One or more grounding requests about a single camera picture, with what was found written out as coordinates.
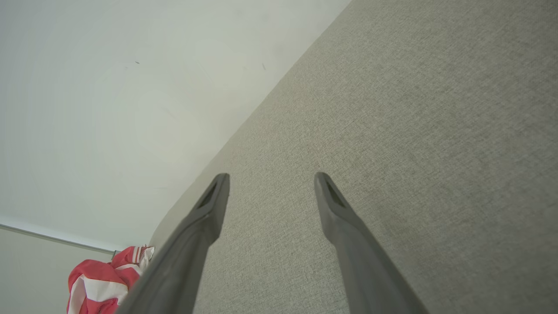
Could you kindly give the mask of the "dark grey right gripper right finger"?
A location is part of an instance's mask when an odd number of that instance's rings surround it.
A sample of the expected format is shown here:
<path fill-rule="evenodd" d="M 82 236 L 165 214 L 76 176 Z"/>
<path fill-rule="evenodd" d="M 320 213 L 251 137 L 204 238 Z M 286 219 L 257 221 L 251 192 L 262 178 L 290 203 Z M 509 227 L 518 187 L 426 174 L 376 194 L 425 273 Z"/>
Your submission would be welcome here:
<path fill-rule="evenodd" d="M 327 173 L 314 177 L 323 234 L 335 247 L 352 314 L 426 314 L 427 309 Z"/>

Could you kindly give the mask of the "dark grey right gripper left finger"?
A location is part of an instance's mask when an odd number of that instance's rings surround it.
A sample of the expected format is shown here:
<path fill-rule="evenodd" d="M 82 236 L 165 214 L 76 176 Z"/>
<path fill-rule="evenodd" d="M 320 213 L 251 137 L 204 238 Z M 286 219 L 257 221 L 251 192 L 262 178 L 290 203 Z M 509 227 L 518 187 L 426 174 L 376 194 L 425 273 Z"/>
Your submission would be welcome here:
<path fill-rule="evenodd" d="M 118 314 L 191 314 L 210 246 L 225 219 L 231 177 L 215 176 L 134 284 Z"/>

